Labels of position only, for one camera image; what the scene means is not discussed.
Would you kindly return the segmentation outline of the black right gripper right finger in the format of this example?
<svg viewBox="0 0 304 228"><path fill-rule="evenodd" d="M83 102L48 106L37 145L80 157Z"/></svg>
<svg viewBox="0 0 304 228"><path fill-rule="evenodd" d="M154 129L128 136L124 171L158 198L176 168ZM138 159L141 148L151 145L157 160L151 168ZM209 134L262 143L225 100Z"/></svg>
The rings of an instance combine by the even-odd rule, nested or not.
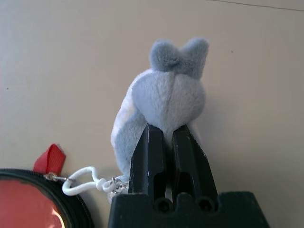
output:
<svg viewBox="0 0 304 228"><path fill-rule="evenodd" d="M173 133L173 197L183 192L194 199L218 197L208 159L186 125Z"/></svg>

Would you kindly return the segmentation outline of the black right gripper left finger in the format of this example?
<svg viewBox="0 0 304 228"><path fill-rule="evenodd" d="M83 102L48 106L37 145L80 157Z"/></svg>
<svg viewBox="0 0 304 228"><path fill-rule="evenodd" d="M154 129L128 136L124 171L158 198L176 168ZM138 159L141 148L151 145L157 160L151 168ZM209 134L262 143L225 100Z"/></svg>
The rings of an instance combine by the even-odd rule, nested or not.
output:
<svg viewBox="0 0 304 228"><path fill-rule="evenodd" d="M146 125L131 159L129 193L151 199L165 197L167 181L166 147L163 132Z"/></svg>

